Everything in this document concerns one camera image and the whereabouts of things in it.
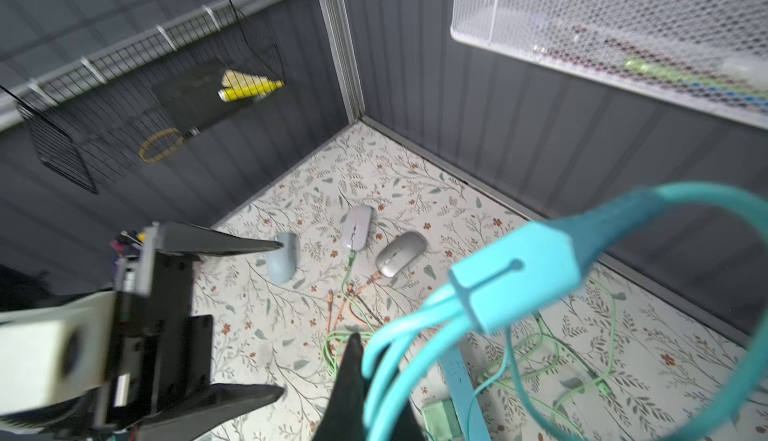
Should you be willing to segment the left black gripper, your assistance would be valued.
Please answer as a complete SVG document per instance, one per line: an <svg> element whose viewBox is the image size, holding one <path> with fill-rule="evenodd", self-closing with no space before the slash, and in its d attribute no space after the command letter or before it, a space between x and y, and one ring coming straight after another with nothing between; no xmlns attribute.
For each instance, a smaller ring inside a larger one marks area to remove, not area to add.
<svg viewBox="0 0 768 441"><path fill-rule="evenodd" d="M196 440L278 401L285 390L277 385L208 386L208 357L202 350L210 345L211 328L191 311L200 254L263 253L284 244L181 222L155 222L144 235L123 249L114 268L106 380L92 406L93 432L126 432L135 440Z"/></svg>

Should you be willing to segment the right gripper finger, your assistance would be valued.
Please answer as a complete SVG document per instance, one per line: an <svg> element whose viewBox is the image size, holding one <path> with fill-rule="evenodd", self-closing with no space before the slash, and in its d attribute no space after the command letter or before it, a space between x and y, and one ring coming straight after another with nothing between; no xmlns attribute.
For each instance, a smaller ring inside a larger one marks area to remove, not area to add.
<svg viewBox="0 0 768 441"><path fill-rule="evenodd" d="M365 439L362 416L370 382L362 376L363 355L361 337L353 334L345 348L328 406L314 433L314 441Z"/></svg>

